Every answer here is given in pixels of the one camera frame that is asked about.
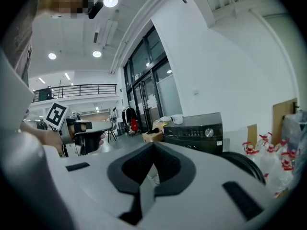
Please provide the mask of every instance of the ceiling light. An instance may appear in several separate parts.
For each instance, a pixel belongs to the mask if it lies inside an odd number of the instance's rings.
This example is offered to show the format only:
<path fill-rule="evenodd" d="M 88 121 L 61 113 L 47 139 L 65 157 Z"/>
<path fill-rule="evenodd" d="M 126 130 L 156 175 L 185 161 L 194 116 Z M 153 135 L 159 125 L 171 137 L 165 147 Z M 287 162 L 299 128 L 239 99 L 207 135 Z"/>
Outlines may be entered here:
<path fill-rule="evenodd" d="M 69 76 L 68 76 L 68 74 L 67 74 L 67 73 L 65 73 L 65 76 L 66 76 L 66 78 L 67 78 L 68 80 L 70 80 L 70 78 L 69 78 Z"/>
<path fill-rule="evenodd" d="M 48 57 L 49 57 L 49 59 L 55 59 L 57 56 L 55 54 L 53 54 L 53 53 L 50 53 L 48 55 Z"/>
<path fill-rule="evenodd" d="M 99 51 L 94 51 L 94 52 L 93 52 L 93 56 L 96 57 L 96 58 L 101 57 L 101 52 L 99 52 Z"/>
<path fill-rule="evenodd" d="M 118 0 L 104 0 L 104 5 L 108 8 L 112 8 L 118 4 Z"/>
<path fill-rule="evenodd" d="M 41 80 L 43 83 L 45 83 L 44 80 L 42 80 L 41 78 L 38 78 L 38 79 Z"/>

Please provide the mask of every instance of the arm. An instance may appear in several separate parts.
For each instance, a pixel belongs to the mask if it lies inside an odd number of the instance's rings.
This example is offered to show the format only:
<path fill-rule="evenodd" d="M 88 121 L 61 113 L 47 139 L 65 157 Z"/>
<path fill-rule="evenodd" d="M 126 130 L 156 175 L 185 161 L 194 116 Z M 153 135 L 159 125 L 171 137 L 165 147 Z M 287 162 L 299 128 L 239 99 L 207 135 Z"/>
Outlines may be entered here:
<path fill-rule="evenodd" d="M 27 132 L 35 136 L 43 145 L 50 145 L 57 149 L 59 154 L 62 154 L 63 142 L 58 134 L 52 130 L 41 130 L 30 127 L 25 122 L 20 125 L 20 130 L 22 132 Z"/>

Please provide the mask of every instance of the white wall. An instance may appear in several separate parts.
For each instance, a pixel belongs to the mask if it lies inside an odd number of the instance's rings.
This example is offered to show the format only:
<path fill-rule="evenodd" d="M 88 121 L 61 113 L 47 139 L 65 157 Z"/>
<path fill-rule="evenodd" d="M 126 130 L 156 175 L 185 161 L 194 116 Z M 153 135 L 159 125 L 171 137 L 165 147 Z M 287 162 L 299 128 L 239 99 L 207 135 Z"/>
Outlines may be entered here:
<path fill-rule="evenodd" d="M 118 94 L 119 94 L 119 101 L 116 103 L 116 109 L 122 112 L 124 108 L 128 106 L 128 97 L 127 97 L 127 92 L 126 92 L 124 68 L 123 67 L 118 68 L 114 76 L 117 77 Z"/>
<path fill-rule="evenodd" d="M 221 112 L 225 131 L 254 123 L 259 133 L 271 131 L 272 106 L 295 93 L 281 51 L 259 21 L 248 13 L 207 29 L 197 6 L 182 0 L 168 0 L 152 21 L 184 116 Z"/>
<path fill-rule="evenodd" d="M 117 77 L 105 71 L 75 71 L 74 84 L 117 84 Z"/>
<path fill-rule="evenodd" d="M 288 15 L 266 18 L 285 47 L 295 71 L 299 106 L 307 111 L 307 47 L 296 23 Z"/>

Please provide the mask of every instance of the hand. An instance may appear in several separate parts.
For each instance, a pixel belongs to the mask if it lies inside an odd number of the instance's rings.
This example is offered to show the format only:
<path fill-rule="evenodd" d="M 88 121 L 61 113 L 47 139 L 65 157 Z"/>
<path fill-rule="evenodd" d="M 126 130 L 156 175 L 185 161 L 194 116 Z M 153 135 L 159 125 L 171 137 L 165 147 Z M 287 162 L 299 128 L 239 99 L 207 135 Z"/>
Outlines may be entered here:
<path fill-rule="evenodd" d="M 82 131 L 86 131 L 86 126 L 82 125 L 81 129 L 82 129 Z M 74 134 L 75 134 L 74 126 L 69 127 L 69 134 L 70 134 L 71 138 L 74 137 Z M 103 139 L 105 137 L 106 136 L 104 134 L 101 135 L 101 140 L 99 141 L 100 146 L 104 143 Z M 43 145 L 53 146 L 57 149 L 59 155 L 63 155 L 63 151 L 62 151 L 63 142 L 62 142 L 58 132 L 54 132 L 52 130 L 46 130 L 44 137 L 43 137 Z"/>

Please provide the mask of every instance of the balcony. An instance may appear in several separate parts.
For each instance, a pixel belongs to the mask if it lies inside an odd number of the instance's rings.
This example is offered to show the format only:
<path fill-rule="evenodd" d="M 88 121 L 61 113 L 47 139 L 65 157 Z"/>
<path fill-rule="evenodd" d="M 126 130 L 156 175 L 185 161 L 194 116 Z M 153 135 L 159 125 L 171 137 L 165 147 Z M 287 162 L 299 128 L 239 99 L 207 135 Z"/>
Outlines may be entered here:
<path fill-rule="evenodd" d="M 58 86 L 36 90 L 32 103 L 62 99 L 67 97 L 86 97 L 88 95 L 109 96 L 117 94 L 117 84 L 83 84 L 73 86 Z"/>

